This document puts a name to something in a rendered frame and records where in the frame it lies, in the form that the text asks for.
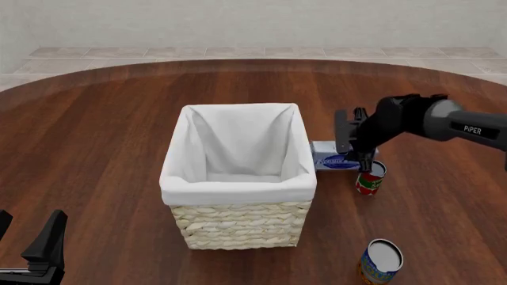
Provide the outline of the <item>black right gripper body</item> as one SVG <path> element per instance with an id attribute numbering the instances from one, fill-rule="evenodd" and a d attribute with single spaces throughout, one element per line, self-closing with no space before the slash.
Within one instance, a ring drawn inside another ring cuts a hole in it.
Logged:
<path id="1" fill-rule="evenodd" d="M 379 145 L 379 132 L 369 125 L 358 125 L 350 135 L 350 144 L 354 151 L 366 153 Z"/>

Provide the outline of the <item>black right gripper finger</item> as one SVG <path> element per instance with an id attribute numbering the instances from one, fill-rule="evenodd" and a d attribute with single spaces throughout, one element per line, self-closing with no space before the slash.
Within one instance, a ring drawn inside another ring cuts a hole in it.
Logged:
<path id="1" fill-rule="evenodd" d="M 372 171 L 372 163 L 375 159 L 375 152 L 358 152 L 357 153 L 357 161 L 360 164 L 359 172 L 360 173 L 370 173 Z"/>

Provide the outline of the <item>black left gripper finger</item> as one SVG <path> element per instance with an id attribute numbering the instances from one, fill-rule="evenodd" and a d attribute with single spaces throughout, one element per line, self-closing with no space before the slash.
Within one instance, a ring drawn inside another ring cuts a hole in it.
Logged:
<path id="1" fill-rule="evenodd" d="M 8 211 L 0 210 L 0 241 L 9 229 L 12 220 L 13 216 Z"/>
<path id="2" fill-rule="evenodd" d="M 55 210 L 38 234 L 36 239 L 21 254 L 29 267 L 47 265 L 64 268 L 63 241 L 68 216 L 61 210 Z"/>

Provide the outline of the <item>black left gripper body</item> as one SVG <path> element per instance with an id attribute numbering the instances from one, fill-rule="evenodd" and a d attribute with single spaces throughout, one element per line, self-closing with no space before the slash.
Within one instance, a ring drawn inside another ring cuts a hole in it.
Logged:
<path id="1" fill-rule="evenodd" d="M 56 266 L 37 265 L 28 268 L 0 268 L 0 285 L 60 285 L 65 271 Z"/>

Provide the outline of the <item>blue and white cream cheese box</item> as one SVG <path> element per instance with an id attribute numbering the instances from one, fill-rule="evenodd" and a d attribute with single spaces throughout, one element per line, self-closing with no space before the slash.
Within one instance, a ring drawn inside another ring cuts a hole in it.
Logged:
<path id="1" fill-rule="evenodd" d="M 310 142 L 315 170 L 359 170 L 356 152 L 350 146 L 349 151 L 339 154 L 334 141 Z"/>

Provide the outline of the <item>wicker basket with white liner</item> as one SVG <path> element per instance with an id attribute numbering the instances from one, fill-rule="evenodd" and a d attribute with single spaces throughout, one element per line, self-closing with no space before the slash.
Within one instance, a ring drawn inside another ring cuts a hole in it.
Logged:
<path id="1" fill-rule="evenodd" d="M 299 107 L 185 106 L 159 185 L 190 249 L 296 246 L 317 187 Z"/>

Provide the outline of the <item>red tomato sauce can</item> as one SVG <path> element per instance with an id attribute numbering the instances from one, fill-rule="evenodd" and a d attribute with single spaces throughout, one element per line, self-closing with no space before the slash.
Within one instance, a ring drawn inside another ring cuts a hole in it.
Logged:
<path id="1" fill-rule="evenodd" d="M 356 190 L 364 196 L 374 196 L 387 173 L 386 166 L 380 161 L 372 162 L 370 173 L 359 173 L 356 179 Z"/>

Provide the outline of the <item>dark flat plate on stalk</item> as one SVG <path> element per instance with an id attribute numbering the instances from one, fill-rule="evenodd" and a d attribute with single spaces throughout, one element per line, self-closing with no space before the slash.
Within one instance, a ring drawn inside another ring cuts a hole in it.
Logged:
<path id="1" fill-rule="evenodd" d="M 335 111 L 334 136 L 338 154 L 347 154 L 351 150 L 351 141 L 356 139 L 356 130 L 367 118 L 365 108 L 355 108 L 352 120 L 348 120 L 348 113 L 344 109 Z"/>

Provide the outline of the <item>blue and yellow soup can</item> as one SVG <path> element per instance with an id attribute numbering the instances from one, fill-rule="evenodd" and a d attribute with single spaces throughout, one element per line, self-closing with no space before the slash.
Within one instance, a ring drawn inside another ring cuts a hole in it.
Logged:
<path id="1" fill-rule="evenodd" d="M 401 250 L 387 239 L 370 241 L 358 263 L 358 272 L 366 285 L 387 285 L 402 268 Z"/>

